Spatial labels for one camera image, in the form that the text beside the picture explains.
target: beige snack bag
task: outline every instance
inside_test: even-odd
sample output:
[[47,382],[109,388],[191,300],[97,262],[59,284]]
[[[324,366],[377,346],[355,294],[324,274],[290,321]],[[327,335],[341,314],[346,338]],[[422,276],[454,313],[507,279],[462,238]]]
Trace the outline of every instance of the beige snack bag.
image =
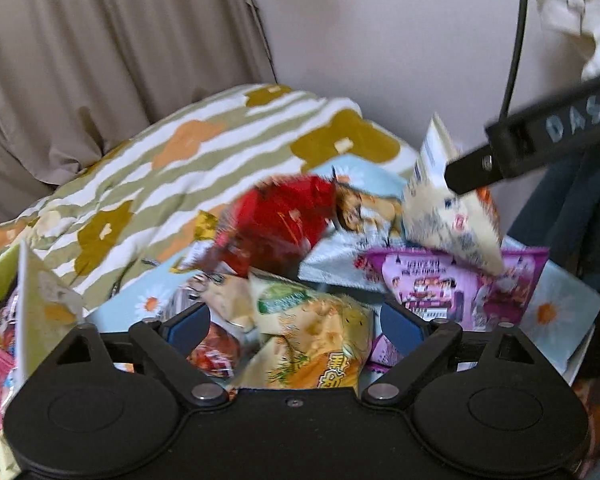
[[458,196],[446,186],[446,165],[459,156],[442,120],[434,115],[404,189],[407,240],[450,253],[490,274],[502,274],[502,238],[489,191]]
[[255,322],[269,339],[234,386],[357,388],[371,350],[371,309],[267,272],[252,270],[249,279]]

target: white snack bag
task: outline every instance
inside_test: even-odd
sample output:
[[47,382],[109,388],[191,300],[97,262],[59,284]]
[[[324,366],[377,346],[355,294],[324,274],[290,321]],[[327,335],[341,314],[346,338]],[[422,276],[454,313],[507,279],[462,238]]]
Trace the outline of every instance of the white snack bag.
[[459,156],[442,120],[434,115],[404,189],[407,240],[453,254],[490,274],[502,274],[502,239],[493,204],[485,204],[476,191],[458,196],[446,186],[446,165]]

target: white lettering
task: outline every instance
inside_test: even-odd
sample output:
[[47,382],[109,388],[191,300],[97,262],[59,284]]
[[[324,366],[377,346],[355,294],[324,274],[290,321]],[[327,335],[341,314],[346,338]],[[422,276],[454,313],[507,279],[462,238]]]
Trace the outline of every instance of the white lettering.
[[572,134],[574,134],[578,128],[582,128],[584,130],[587,127],[587,121],[573,106],[569,109],[569,118],[571,120]]
[[596,96],[592,95],[587,99],[587,114],[591,116],[591,122],[598,124],[600,122],[600,104],[596,102]]
[[564,126],[562,125],[560,117],[557,115],[547,117],[544,127],[546,128],[546,132],[549,134],[549,137],[551,137],[553,142],[558,142],[562,138]]

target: triangular hole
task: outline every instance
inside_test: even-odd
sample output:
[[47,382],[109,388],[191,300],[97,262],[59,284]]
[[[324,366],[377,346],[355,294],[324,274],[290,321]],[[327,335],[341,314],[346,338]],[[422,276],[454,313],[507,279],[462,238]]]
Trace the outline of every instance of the triangular hole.
[[498,350],[498,359],[513,361],[515,363],[526,363],[528,365],[534,363],[529,352],[525,350],[518,338],[513,335],[504,335],[502,337],[502,343]]
[[83,337],[77,337],[69,345],[69,348],[62,353],[58,359],[59,365],[68,365],[72,363],[88,363],[91,361],[89,345]]

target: purple snack bag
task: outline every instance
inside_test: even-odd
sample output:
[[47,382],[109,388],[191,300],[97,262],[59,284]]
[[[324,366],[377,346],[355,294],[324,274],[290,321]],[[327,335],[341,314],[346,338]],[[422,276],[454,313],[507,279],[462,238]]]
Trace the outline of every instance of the purple snack bag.
[[489,276],[442,251],[373,249],[366,253],[387,288],[422,319],[455,321],[464,330],[520,322],[548,260],[547,248],[502,250],[506,271]]

